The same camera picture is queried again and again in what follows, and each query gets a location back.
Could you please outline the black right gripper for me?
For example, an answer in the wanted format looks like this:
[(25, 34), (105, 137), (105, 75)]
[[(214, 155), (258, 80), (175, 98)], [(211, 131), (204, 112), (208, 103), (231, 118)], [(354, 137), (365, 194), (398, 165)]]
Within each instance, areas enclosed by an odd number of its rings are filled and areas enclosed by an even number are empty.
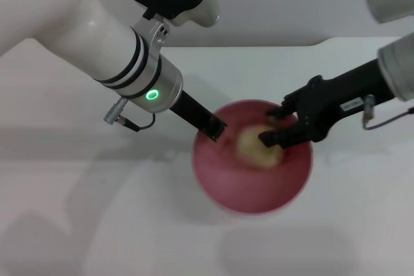
[(269, 130), (258, 135), (266, 147), (288, 149), (305, 142), (320, 142), (338, 121), (363, 111), (359, 101), (375, 97), (375, 103), (392, 100), (391, 92), (380, 71), (377, 59), (333, 79), (312, 78), (309, 84), (286, 95), (280, 106), (266, 112), (270, 120), (282, 121), (294, 112), (298, 122), (271, 123)]

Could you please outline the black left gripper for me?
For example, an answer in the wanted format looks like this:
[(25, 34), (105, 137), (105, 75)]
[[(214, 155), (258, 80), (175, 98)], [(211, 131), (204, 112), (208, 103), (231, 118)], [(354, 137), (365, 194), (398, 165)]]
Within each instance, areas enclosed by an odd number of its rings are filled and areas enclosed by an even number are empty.
[(181, 92), (170, 110), (214, 142), (219, 139), (227, 128), (226, 123), (212, 114), (185, 91)]

